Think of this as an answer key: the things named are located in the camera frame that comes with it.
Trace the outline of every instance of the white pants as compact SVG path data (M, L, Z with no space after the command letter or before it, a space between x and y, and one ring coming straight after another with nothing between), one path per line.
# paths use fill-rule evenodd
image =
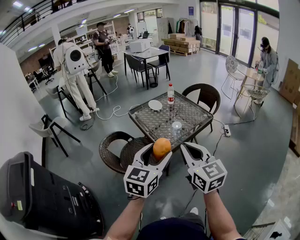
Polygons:
M85 80L85 77L83 74L79 74L70 78L65 78L65 85L67 89L69 90L72 98L74 99L76 105L82 110L84 116L89 115L90 110L86 106L86 104L83 101L83 98L80 95L79 89L76 85L78 83L80 89L82 90L86 101L88 102L89 107L92 109L96 108L96 102L94 100L94 97L89 89L88 83Z

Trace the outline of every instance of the sign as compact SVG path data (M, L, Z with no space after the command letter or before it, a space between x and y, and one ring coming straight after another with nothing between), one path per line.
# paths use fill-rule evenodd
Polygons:
M194 7L188 7L188 14L194 15Z

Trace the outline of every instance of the black suitcase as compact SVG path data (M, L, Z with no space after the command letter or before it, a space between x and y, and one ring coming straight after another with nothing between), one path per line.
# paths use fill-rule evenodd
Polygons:
M21 152L0 168L0 212L8 221L55 236L102 235L100 208L90 191L79 185Z

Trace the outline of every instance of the wicker chair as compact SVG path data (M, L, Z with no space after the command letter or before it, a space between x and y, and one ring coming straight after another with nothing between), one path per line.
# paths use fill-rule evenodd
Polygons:
M220 93L218 92L218 90L215 89L211 85L208 85L205 83L198 83L198 84L194 84L194 85L191 85L188 88L186 88L182 92L182 95L187 96L190 92L195 91L195 90L200 90L197 104L199 104L199 102L205 103L210 108L210 112L211 112L212 108L214 107L214 105L216 103L216 108L215 108L214 112L212 113L214 115L217 112L217 110L219 109L220 104L221 104L221 96L220 96Z
M123 147L120 157L117 157L107 148L115 140L122 139L128 143ZM145 137L134 138L124 132L113 132L107 135L100 143L99 153L103 162L118 173L125 174L128 165L131 165L135 154L151 142Z

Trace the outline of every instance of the railing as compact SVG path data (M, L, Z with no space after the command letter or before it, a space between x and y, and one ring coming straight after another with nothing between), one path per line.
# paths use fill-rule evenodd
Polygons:
M8 45L29 27L47 16L83 0L43 0L10 23L0 34L0 43Z

